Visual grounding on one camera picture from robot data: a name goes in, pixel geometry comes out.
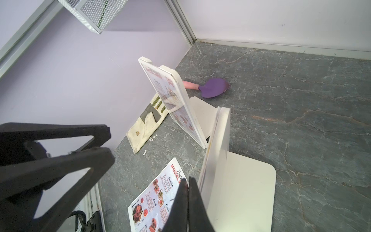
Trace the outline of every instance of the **grey marble countertop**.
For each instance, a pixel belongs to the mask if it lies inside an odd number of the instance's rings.
[[[370,231],[370,61],[195,43],[176,70],[231,83],[204,100],[231,108],[231,152],[275,167],[272,231]],[[137,154],[124,138],[99,182],[107,232],[130,231],[127,207],[172,158],[198,179],[205,150],[170,116],[154,134]]]

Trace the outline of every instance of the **white menu stand base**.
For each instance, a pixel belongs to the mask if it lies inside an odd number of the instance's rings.
[[[276,170],[268,163],[229,152],[230,109],[218,112],[198,188],[216,232],[270,232]]]
[[[196,114],[205,138],[208,138],[213,130],[217,109],[198,97],[191,97],[189,103]]]

